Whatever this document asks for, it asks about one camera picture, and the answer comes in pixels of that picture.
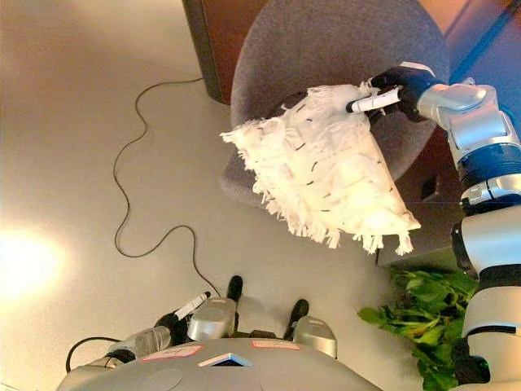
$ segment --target green plant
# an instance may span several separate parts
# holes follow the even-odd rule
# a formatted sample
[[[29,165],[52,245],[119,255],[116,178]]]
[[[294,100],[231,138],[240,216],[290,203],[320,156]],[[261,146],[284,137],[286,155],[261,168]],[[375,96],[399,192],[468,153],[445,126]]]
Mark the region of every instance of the green plant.
[[[392,270],[399,299],[394,306],[363,308],[358,316],[416,345],[413,356],[424,391],[456,387],[452,347],[461,338],[463,318],[477,283],[462,272]]]

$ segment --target gray office chair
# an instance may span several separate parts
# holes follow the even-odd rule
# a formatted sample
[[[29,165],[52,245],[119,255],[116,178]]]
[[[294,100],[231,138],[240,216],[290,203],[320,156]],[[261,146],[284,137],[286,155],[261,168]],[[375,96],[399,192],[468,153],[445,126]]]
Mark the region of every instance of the gray office chair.
[[[297,103],[309,87],[358,85],[402,61],[428,65],[439,79],[449,79],[443,36],[415,0],[271,0],[256,17],[239,56],[231,128],[277,115],[282,103]],[[373,127],[395,180],[434,128],[434,122],[415,124],[400,112]],[[252,192],[254,182],[255,174],[244,170],[235,151],[221,178],[223,191],[261,206]]]

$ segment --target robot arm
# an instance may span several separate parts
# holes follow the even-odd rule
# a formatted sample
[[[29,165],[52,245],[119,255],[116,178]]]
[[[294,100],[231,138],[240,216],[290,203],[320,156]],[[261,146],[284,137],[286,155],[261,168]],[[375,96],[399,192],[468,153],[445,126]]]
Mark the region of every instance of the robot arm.
[[[59,385],[58,391],[77,389],[88,380],[102,375],[106,371],[179,343],[177,334],[179,332],[182,334],[183,330],[180,325],[183,324],[183,320],[209,297],[210,292],[201,293],[180,309],[161,317],[154,327],[142,330],[111,345],[105,356],[70,371]]]
[[[457,390],[521,389],[521,143],[491,86],[447,86],[421,64],[403,63],[373,77],[379,94],[348,112],[399,109],[447,131],[466,214],[453,228],[458,265],[479,276],[453,351]],[[389,96],[394,96],[392,106]]]

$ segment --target floor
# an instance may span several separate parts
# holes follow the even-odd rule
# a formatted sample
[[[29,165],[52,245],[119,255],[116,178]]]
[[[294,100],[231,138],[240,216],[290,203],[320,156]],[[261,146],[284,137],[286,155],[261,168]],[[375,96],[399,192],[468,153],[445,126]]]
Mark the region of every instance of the floor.
[[[76,341],[124,338],[208,289],[192,268],[187,231],[144,258],[113,245],[125,200],[112,162],[142,132],[134,99],[158,81],[198,77],[199,65],[180,0],[7,0],[1,13],[0,377],[51,391]],[[199,267],[217,288],[244,278],[240,330],[281,336],[304,297],[334,330],[341,362],[384,391],[421,389],[408,345],[357,317],[391,296],[387,271],[358,242],[346,236],[330,250],[221,194],[231,147],[218,134],[229,108],[200,81],[154,89],[140,108],[151,132],[119,168],[133,206],[125,251],[193,226]],[[83,345],[72,366],[106,348]]]

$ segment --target white pillow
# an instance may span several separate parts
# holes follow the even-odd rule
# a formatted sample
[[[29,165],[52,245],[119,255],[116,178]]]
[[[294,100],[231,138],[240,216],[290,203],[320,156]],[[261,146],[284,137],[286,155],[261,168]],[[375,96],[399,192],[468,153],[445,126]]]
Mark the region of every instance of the white pillow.
[[[336,248],[344,231],[369,253],[383,247],[383,235],[395,234],[396,252],[403,255],[413,249],[409,230],[420,224],[392,181],[369,119],[345,110],[371,93],[366,83],[310,88],[283,115],[249,121],[221,136],[255,171],[252,190],[292,234]]]

